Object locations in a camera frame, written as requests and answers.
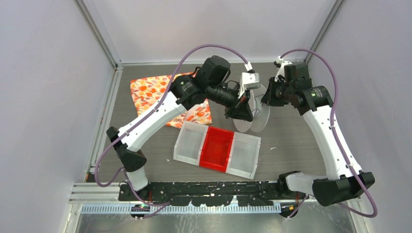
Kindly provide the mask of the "white perforated cable spool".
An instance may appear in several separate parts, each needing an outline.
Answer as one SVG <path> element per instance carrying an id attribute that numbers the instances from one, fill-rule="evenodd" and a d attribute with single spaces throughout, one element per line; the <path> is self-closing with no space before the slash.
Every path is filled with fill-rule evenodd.
<path id="1" fill-rule="evenodd" d="M 266 87 L 262 84 L 258 89 L 250 91 L 251 97 L 249 100 L 249 106 L 253 114 L 253 121 L 248 122 L 244 120 L 234 119 L 234 125 L 238 132 L 245 133 L 252 131 L 258 133 L 262 131 L 269 119 L 270 107 L 261 103 L 261 98 L 266 92 Z"/>

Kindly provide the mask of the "left white plastic bin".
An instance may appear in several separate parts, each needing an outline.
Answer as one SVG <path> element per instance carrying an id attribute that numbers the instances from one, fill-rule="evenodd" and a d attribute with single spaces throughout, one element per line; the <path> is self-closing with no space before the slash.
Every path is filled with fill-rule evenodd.
<path id="1" fill-rule="evenodd" d="M 173 159 L 198 166 L 207 131 L 207 125 L 184 121 L 174 145 Z"/>

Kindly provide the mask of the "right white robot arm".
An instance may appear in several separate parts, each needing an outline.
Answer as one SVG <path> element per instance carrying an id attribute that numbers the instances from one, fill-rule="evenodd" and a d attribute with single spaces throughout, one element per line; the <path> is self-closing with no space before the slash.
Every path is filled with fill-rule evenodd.
<path id="1" fill-rule="evenodd" d="M 292 171 L 279 175 L 278 195 L 290 199 L 296 192 L 309 194 L 322 206 L 329 206 L 360 197 L 375 183 L 372 172 L 364 172 L 341 135 L 332 112 L 331 95 L 324 86 L 313 86 L 308 65 L 304 62 L 277 61 L 275 76 L 269 79 L 262 97 L 263 106 L 291 104 L 311 129 L 326 168 L 326 176 Z"/>

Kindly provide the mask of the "right white plastic bin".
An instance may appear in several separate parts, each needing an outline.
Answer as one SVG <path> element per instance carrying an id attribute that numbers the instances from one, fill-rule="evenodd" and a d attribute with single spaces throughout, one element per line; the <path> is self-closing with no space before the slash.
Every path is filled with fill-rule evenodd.
<path id="1" fill-rule="evenodd" d="M 226 173 L 252 180 L 258 166 L 261 138 L 235 132 Z"/>

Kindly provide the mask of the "floral orange cloth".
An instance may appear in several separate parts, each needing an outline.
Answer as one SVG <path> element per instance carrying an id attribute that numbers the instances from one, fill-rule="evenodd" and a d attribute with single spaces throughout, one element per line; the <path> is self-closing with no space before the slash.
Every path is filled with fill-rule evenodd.
<path id="1" fill-rule="evenodd" d="M 136 79 L 130 82 L 131 97 L 138 115 L 143 114 L 161 98 L 170 79 L 171 75 L 163 75 Z M 178 115 L 166 123 L 166 125 L 180 129 L 184 121 L 202 125 L 212 124 L 208 100 Z"/>

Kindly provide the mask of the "white plastic bin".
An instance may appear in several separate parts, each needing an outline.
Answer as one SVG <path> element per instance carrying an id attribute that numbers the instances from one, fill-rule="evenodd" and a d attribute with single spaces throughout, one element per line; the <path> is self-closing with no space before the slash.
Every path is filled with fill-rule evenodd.
<path id="1" fill-rule="evenodd" d="M 207 125 L 184 121 L 174 145 L 173 159 L 198 166 L 207 131 Z"/>
<path id="2" fill-rule="evenodd" d="M 258 166 L 261 138 L 235 132 L 226 173 L 252 180 Z"/>

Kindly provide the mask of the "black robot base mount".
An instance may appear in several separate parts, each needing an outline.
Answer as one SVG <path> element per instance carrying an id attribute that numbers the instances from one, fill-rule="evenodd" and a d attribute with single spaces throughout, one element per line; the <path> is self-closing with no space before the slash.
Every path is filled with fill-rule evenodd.
<path id="1" fill-rule="evenodd" d="M 237 201 L 241 207 L 269 206 L 278 200 L 289 200 L 298 205 L 304 193 L 284 191 L 273 181 L 223 182 L 151 182 L 139 191 L 129 184 L 119 184 L 120 201 L 144 200 L 155 205 L 206 207 L 228 206 Z"/>

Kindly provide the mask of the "red plastic bin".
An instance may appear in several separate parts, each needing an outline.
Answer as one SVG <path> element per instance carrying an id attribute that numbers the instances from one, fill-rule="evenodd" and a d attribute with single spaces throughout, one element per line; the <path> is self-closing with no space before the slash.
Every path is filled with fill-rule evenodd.
<path id="1" fill-rule="evenodd" d="M 226 172 L 233 137 L 233 131 L 208 127 L 199 166 L 219 172 Z"/>

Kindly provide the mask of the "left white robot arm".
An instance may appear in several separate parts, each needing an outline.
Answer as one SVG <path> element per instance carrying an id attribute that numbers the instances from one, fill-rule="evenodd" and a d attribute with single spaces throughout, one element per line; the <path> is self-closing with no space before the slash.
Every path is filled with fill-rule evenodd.
<path id="1" fill-rule="evenodd" d="M 123 165 L 122 170 L 131 187 L 130 194 L 136 200 L 143 201 L 149 195 L 149 182 L 144 171 L 147 159 L 141 147 L 167 122 L 205 100 L 224 106 L 226 118 L 253 120 L 248 101 L 250 90 L 259 87 L 259 74 L 247 63 L 239 82 L 229 88 L 226 80 L 230 76 L 230 67 L 222 57 L 214 55 L 207 58 L 193 73 L 171 78 L 169 88 L 160 99 L 132 122 L 106 131 Z"/>

